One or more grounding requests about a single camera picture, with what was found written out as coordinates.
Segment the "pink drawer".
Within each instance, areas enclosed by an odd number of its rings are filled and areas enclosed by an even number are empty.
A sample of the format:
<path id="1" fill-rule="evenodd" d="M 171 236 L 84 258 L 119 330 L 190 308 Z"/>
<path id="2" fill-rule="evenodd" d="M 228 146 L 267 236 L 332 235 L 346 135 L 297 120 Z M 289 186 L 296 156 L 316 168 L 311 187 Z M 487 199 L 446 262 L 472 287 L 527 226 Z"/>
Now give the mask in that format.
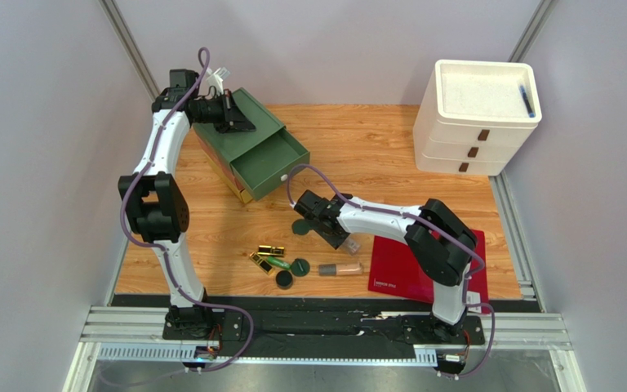
<path id="1" fill-rule="evenodd" d="M 216 150 L 211 147 L 201 136 L 198 136 L 198 142 L 201 145 L 202 150 L 207 155 L 209 161 L 211 162 L 212 168 L 236 195 L 240 195 L 241 192 L 244 190 L 244 187 L 233 174 L 231 167 L 227 163 L 222 161 Z"/>

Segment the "grey capped foundation tube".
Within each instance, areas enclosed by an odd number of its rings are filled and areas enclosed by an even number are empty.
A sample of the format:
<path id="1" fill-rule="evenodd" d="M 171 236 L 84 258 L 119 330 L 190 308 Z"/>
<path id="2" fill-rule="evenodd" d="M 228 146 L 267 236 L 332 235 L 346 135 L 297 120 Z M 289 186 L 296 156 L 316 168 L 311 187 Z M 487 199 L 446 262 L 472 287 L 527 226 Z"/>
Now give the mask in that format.
<path id="1" fill-rule="evenodd" d="M 324 264 L 318 267 L 320 276 L 349 276 L 363 274 L 363 266 L 359 262 Z"/>

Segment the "clear cosmetic bottle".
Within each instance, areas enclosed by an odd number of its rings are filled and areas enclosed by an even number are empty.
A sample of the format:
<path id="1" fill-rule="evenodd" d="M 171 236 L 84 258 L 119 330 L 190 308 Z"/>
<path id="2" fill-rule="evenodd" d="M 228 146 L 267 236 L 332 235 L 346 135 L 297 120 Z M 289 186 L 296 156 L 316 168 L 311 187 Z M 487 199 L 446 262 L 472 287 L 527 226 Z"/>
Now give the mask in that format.
<path id="1" fill-rule="evenodd" d="M 354 256 L 358 253 L 361 245 L 352 237 L 348 237 L 342 244 L 341 247 L 351 256 Z"/>

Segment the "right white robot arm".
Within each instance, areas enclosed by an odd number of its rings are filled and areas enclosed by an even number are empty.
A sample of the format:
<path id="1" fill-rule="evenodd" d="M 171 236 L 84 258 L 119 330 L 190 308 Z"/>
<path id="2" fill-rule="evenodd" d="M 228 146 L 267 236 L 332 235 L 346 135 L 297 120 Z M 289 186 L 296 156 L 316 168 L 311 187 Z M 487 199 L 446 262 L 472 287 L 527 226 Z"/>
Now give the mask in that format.
<path id="1" fill-rule="evenodd" d="M 423 205 L 400 207 L 351 194 L 328 199 L 307 190 L 291 206 L 335 249 L 352 234 L 372 234 L 407 245 L 433 281 L 433 316 L 447 326 L 463 323 L 468 310 L 466 275 L 470 263 L 480 259 L 478 238 L 446 204 L 431 198 Z"/>

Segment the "green top drawer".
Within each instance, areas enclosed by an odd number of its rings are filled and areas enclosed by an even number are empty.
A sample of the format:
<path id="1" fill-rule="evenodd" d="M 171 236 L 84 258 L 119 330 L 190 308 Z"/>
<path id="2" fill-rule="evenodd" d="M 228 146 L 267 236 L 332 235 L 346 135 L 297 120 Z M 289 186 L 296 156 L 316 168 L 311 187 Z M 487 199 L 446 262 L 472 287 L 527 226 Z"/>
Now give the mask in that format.
<path id="1" fill-rule="evenodd" d="M 193 129 L 231 167 L 253 201 L 259 201 L 275 191 L 294 166 L 309 163 L 310 152 L 246 89 L 239 88 L 232 96 L 255 131 L 220 133 L 201 123 L 194 123 Z"/>

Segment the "dark green round compact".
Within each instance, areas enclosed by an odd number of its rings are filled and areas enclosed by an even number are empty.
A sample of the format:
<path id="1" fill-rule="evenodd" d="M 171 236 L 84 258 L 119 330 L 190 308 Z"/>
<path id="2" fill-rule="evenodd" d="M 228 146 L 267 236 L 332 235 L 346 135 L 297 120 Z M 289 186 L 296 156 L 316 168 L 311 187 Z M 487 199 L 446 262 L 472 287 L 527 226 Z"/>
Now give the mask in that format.
<path id="1" fill-rule="evenodd" d="M 291 224 L 291 231 L 295 235 L 304 236 L 312 230 L 311 223 L 306 219 L 295 220 Z"/>

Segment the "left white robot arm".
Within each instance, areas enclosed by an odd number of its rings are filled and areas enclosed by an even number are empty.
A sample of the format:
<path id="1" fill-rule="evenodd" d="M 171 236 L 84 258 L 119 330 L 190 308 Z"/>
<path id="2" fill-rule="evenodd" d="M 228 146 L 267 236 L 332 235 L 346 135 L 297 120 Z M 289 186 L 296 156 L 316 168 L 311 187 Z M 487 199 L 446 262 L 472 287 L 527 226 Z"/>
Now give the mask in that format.
<path id="1" fill-rule="evenodd" d="M 211 124 L 219 133 L 256 129 L 229 91 L 217 89 L 211 98 L 200 95 L 209 72 L 171 70 L 169 87 L 151 106 L 153 127 L 145 152 L 133 173 L 118 180 L 122 231 L 134 244 L 155 252 L 171 290 L 167 326 L 201 334 L 215 322 L 185 241 L 189 207 L 174 178 L 180 148 L 194 123 Z"/>

